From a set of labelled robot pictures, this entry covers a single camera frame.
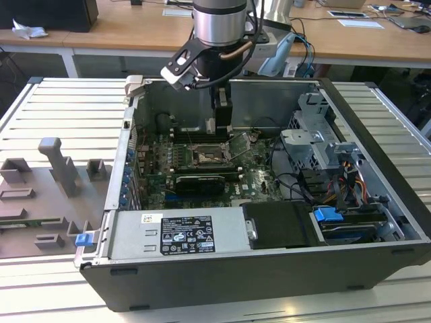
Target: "white paper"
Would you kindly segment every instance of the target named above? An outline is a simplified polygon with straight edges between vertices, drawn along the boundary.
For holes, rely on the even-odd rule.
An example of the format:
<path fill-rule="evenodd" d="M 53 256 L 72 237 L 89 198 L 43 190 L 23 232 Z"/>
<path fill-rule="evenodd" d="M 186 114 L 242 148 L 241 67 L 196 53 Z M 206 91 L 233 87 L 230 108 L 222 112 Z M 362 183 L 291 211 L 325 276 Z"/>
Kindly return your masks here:
<path fill-rule="evenodd" d="M 168 17 L 191 17 L 192 10 L 165 9 L 163 14 Z"/>
<path fill-rule="evenodd" d="M 338 21 L 344 27 L 384 29 L 384 27 L 377 22 L 363 22 L 360 20 L 344 20 L 344 19 L 338 19 Z"/>
<path fill-rule="evenodd" d="M 45 32 L 45 29 L 42 27 L 27 27 L 17 23 L 15 20 L 13 20 L 13 26 L 12 32 L 17 34 L 19 37 L 25 38 L 26 40 L 29 40 L 30 37 L 48 36 L 48 34 Z"/>

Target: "wooden desk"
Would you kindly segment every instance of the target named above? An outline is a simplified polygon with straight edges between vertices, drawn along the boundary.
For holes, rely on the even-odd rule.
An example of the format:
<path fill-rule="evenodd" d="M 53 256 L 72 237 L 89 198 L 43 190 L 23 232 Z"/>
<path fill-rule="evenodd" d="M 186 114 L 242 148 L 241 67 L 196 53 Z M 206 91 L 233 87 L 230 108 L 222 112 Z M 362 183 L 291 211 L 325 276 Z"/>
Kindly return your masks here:
<path fill-rule="evenodd" d="M 368 0 L 368 3 L 389 5 L 394 3 L 401 7 L 400 1 Z M 305 8 L 292 7 L 291 17 L 323 18 L 331 17 L 327 10 L 342 10 L 339 8 L 316 8 L 314 1 L 306 1 Z M 346 11 L 366 11 L 362 9 L 345 9 Z M 375 14 L 366 12 L 370 17 Z M 316 48 L 316 58 L 320 63 L 336 61 L 337 59 L 352 60 L 351 65 L 358 61 L 370 61 L 371 63 L 383 62 L 383 66 L 405 62 L 431 63 L 431 33 L 418 34 L 410 30 L 404 30 L 393 22 L 384 19 L 375 19 L 384 29 L 343 27 L 337 20 L 303 20 L 308 40 Z M 292 22 L 297 32 L 302 32 L 298 20 Z M 293 55 L 300 55 L 298 46 L 292 49 Z"/>
<path fill-rule="evenodd" d="M 369 3 L 390 4 L 389 0 Z M 98 0 L 98 21 L 88 33 L 53 32 L 40 39 L 24 40 L 10 30 L 0 30 L 0 46 L 11 52 L 49 52 L 63 57 L 70 77 L 79 75 L 74 55 L 171 57 L 189 37 L 189 17 L 165 17 L 162 4 L 130 6 L 129 1 Z M 306 1 L 305 8 L 292 7 L 291 17 L 329 18 L 330 8 Z M 363 7 L 357 11 L 368 10 Z M 308 40 L 316 49 L 316 63 L 431 68 L 431 33 L 402 30 L 383 19 L 384 29 L 343 27 L 337 20 L 304 20 Z M 302 31 L 298 20 L 293 22 Z M 295 44 L 291 57 L 301 59 L 304 46 Z"/>

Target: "metal cylinder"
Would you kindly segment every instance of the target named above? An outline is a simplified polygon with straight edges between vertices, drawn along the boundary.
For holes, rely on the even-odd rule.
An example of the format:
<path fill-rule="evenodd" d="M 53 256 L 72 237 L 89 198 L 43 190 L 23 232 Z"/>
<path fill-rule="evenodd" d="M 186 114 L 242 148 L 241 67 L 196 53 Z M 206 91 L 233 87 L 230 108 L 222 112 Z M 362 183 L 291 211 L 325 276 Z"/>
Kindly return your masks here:
<path fill-rule="evenodd" d="M 260 17 L 262 0 L 255 0 Z M 291 26 L 289 13 L 293 0 L 265 0 L 263 19 L 266 26 L 288 29 Z"/>
<path fill-rule="evenodd" d="M 228 15 L 213 15 L 194 9 L 195 36 L 210 46 L 235 44 L 244 36 L 246 9 Z"/>
<path fill-rule="evenodd" d="M 244 36 L 247 0 L 193 0 L 195 35 L 210 46 L 235 44 Z"/>

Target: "black plastic cover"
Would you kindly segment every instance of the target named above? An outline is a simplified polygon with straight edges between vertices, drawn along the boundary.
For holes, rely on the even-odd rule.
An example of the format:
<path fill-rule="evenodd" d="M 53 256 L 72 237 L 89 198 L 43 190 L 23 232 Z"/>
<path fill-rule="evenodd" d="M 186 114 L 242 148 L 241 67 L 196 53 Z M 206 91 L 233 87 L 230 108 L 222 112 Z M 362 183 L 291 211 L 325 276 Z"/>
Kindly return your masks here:
<path fill-rule="evenodd" d="M 255 224 L 257 240 L 252 249 L 301 248 L 318 246 L 311 222 L 311 208 L 303 202 L 274 201 L 246 203 L 244 217 Z"/>

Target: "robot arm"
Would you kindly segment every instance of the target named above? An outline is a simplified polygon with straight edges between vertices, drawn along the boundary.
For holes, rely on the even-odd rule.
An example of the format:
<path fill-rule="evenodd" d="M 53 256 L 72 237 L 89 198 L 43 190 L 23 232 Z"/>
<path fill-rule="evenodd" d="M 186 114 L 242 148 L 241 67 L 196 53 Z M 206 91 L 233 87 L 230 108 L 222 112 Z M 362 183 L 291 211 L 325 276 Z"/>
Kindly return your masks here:
<path fill-rule="evenodd" d="M 257 19 L 255 3 L 251 5 L 254 28 L 252 34 L 246 34 L 247 0 L 194 0 L 195 38 L 175 53 L 163 68 L 162 76 L 176 89 L 190 89 L 223 84 L 240 73 L 253 54 L 263 27 Z M 247 49 L 249 53 L 243 60 Z"/>
<path fill-rule="evenodd" d="M 257 46 L 274 39 L 263 31 L 263 25 L 289 31 L 292 0 L 248 1 L 193 0 L 195 38 L 169 60 L 162 77 L 176 89 L 224 86 L 241 72 Z"/>

